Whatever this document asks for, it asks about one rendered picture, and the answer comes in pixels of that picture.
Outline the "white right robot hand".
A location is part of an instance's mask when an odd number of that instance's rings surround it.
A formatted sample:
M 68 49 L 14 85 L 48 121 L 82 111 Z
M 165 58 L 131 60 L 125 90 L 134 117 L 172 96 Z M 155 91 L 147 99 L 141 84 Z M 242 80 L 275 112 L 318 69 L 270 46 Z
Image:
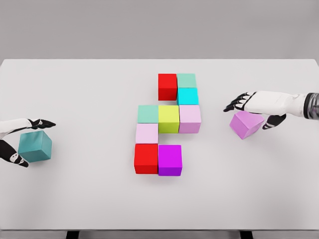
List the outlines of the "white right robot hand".
M 263 130 L 267 130 L 278 126 L 286 119 L 288 107 L 293 99 L 293 96 L 287 93 L 245 92 L 232 100 L 223 111 L 239 110 L 252 114 L 268 115 L 267 121 L 262 126 Z

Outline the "mint green cube block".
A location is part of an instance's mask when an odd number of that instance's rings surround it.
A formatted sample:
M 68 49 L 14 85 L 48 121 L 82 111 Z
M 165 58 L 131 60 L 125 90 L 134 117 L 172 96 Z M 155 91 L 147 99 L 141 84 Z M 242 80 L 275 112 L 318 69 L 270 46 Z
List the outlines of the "mint green cube block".
M 139 105 L 138 123 L 158 123 L 159 107 L 157 105 Z
M 196 76 L 194 73 L 177 73 L 178 88 L 196 88 Z

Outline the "orchid purple cube block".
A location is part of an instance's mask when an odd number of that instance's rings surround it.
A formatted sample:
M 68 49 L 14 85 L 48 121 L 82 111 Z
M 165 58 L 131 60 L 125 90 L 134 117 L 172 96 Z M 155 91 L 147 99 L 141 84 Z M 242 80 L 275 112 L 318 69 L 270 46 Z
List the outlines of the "orchid purple cube block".
M 241 139 L 245 139 L 254 134 L 263 122 L 264 117 L 260 114 L 239 111 L 234 114 L 229 126 Z

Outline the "teal cube block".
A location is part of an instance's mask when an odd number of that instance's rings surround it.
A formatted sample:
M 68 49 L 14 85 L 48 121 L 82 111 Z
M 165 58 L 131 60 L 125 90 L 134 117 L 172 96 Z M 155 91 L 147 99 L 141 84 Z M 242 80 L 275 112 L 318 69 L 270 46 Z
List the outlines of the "teal cube block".
M 49 160 L 52 152 L 52 140 L 43 131 L 23 133 L 20 135 L 18 154 L 28 162 Z

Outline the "magenta cube block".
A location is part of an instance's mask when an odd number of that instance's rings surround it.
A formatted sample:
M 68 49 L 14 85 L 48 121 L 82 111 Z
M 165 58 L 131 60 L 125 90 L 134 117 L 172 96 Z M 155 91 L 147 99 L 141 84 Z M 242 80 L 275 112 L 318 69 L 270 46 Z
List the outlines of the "magenta cube block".
M 160 144 L 158 168 L 159 176 L 180 176 L 182 172 L 181 145 Z

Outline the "red cube block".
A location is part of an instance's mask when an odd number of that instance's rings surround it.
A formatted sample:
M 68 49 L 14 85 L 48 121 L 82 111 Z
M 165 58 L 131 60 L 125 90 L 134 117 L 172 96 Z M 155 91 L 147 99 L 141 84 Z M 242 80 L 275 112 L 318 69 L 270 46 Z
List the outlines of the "red cube block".
M 134 154 L 136 174 L 158 174 L 158 144 L 136 144 Z
M 158 74 L 158 100 L 176 101 L 177 74 Z

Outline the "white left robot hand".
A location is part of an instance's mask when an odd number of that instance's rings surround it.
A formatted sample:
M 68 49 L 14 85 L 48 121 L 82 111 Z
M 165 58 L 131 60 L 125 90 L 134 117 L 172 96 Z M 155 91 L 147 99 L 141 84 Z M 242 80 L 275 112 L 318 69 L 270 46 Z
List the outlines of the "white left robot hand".
M 27 168 L 29 163 L 24 160 L 17 151 L 2 138 L 8 134 L 24 129 L 44 129 L 56 126 L 56 123 L 45 119 L 11 119 L 0 121 L 0 159 Z

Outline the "yellow-green cube block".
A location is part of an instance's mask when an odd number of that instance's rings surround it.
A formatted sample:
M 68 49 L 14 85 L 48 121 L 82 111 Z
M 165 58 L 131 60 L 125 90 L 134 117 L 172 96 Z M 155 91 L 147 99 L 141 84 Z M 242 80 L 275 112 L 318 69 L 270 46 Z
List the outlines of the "yellow-green cube block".
M 159 106 L 159 133 L 178 133 L 179 124 L 178 105 Z

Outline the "light pink cube block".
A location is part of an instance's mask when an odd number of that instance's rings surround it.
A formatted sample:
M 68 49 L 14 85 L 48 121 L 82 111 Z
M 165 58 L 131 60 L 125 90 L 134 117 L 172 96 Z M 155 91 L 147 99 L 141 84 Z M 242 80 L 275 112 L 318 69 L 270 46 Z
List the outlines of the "light pink cube block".
M 136 144 L 158 144 L 159 132 L 157 123 L 138 123 Z
M 179 133 L 199 133 L 201 126 L 199 105 L 180 105 L 179 118 Z

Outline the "cyan cube block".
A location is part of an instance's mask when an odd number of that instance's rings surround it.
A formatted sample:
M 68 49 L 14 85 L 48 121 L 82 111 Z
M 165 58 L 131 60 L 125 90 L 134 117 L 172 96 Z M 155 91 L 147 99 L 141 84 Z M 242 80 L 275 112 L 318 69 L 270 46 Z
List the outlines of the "cyan cube block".
M 197 88 L 178 88 L 176 102 L 177 105 L 198 105 Z

